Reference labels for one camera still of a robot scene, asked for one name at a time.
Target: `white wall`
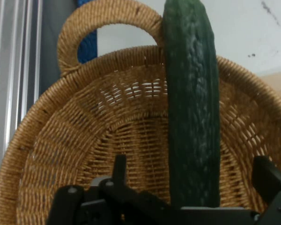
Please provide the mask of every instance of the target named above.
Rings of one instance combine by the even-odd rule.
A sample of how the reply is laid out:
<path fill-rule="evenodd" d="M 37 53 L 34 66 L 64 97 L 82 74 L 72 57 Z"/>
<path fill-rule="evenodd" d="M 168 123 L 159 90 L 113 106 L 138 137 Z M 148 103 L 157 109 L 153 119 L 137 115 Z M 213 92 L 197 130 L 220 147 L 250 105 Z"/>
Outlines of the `white wall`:
<path fill-rule="evenodd" d="M 140 1 L 162 15 L 165 0 Z M 281 71 L 281 0 L 202 2 L 214 30 L 218 55 L 258 75 Z M 99 55 L 126 47 L 154 44 L 147 33 L 131 26 L 112 25 L 98 30 Z"/>

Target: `bumpy cucumber skin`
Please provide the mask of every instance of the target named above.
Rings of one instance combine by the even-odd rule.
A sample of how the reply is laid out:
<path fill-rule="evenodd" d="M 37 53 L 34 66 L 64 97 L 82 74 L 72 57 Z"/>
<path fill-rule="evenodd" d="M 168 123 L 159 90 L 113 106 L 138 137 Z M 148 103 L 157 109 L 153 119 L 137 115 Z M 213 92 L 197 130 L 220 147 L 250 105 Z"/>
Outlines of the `bumpy cucumber skin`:
<path fill-rule="evenodd" d="M 219 207 L 219 72 L 204 5 L 167 0 L 163 33 L 171 205 Z"/>

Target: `black plastic part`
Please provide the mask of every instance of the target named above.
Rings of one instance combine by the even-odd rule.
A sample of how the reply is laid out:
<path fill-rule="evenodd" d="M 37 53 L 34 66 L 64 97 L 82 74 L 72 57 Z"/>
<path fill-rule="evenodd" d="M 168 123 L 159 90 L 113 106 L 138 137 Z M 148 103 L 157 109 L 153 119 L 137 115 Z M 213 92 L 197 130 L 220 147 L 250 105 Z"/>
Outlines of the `black plastic part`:
<path fill-rule="evenodd" d="M 126 184 L 126 155 L 116 155 L 112 180 L 118 184 Z"/>
<path fill-rule="evenodd" d="M 104 199 L 112 204 L 113 208 L 122 209 L 126 223 L 133 225 L 169 224 L 167 217 L 164 216 L 166 214 L 162 212 L 163 209 L 155 207 L 154 204 L 147 204 L 148 198 L 143 198 L 123 184 L 115 183 L 113 186 L 108 186 L 107 182 L 109 181 L 102 181 L 99 186 Z"/>
<path fill-rule="evenodd" d="M 281 225 L 281 192 L 261 215 L 256 225 Z"/>
<path fill-rule="evenodd" d="M 162 211 L 171 210 L 171 207 L 167 203 L 157 198 L 155 195 L 150 194 L 148 191 L 140 192 L 138 197 L 142 199 L 144 205 L 154 206 Z"/>
<path fill-rule="evenodd" d="M 64 186 L 54 196 L 47 225 L 73 225 L 75 215 L 83 201 L 84 190 L 77 185 Z"/>
<path fill-rule="evenodd" d="M 104 199 L 85 202 L 76 215 L 76 225 L 114 225 L 116 218 Z"/>
<path fill-rule="evenodd" d="M 251 210 L 238 209 L 180 210 L 179 213 L 191 225 L 253 225 L 257 215 Z"/>
<path fill-rule="evenodd" d="M 99 188 L 98 187 L 90 187 L 84 193 L 84 201 L 91 202 L 99 199 Z"/>
<path fill-rule="evenodd" d="M 266 156 L 256 156 L 252 183 L 262 199 L 270 203 L 281 191 L 281 171 Z"/>

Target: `blue fabric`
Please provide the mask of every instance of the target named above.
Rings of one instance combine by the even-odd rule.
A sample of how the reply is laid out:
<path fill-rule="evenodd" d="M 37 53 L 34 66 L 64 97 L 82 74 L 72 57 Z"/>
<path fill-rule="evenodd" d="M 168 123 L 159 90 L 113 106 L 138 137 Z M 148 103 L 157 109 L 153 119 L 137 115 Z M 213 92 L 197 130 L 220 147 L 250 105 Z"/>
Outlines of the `blue fabric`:
<path fill-rule="evenodd" d="M 78 6 L 89 2 L 91 0 L 78 0 Z M 98 56 L 97 47 L 97 31 L 93 31 L 88 34 L 80 43 L 78 47 L 78 61 L 80 63 L 86 63 Z"/>

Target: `woven basket rim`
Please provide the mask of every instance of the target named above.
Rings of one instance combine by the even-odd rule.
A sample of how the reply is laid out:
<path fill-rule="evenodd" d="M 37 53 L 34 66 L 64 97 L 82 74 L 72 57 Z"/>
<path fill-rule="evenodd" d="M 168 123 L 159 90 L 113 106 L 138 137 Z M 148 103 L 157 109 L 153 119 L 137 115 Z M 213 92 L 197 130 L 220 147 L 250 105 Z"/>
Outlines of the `woven basket rim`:
<path fill-rule="evenodd" d="M 81 64 L 75 71 L 60 78 L 30 108 L 16 130 L 1 164 L 0 214 L 2 210 L 1 205 L 10 200 L 8 203 L 10 216 L 15 217 L 16 220 L 18 187 L 26 158 L 33 147 L 37 134 L 45 126 L 53 113 L 64 106 L 76 92 L 82 90 L 92 80 L 107 75 L 115 70 L 122 71 L 127 69 L 128 67 L 125 67 L 126 65 L 122 65 L 118 62 L 118 58 L 129 55 L 131 57 L 130 66 L 144 66 L 144 63 L 138 63 L 137 60 L 135 60 L 137 55 L 134 53 L 136 52 L 138 52 L 140 57 L 142 57 L 142 54 L 151 55 L 146 61 L 146 64 L 148 65 L 164 63 L 163 49 L 157 46 L 134 47 L 111 52 L 88 63 Z M 220 70 L 223 65 L 229 69 L 229 73 L 222 73 L 225 75 L 221 76 L 221 79 L 242 89 L 248 96 L 254 97 L 257 104 L 265 107 L 267 112 L 270 113 L 270 118 L 281 128 L 281 97 L 278 96 L 272 88 L 261 81 L 260 78 L 249 72 L 247 69 L 220 56 L 217 57 L 217 60 Z M 113 63 L 110 63 L 109 65 L 111 66 L 105 68 L 103 72 L 101 71 L 90 75 L 89 72 L 103 68 L 103 61 Z M 16 191 L 14 189 L 12 193 L 8 190 L 8 187 L 11 185 L 17 186 Z"/>

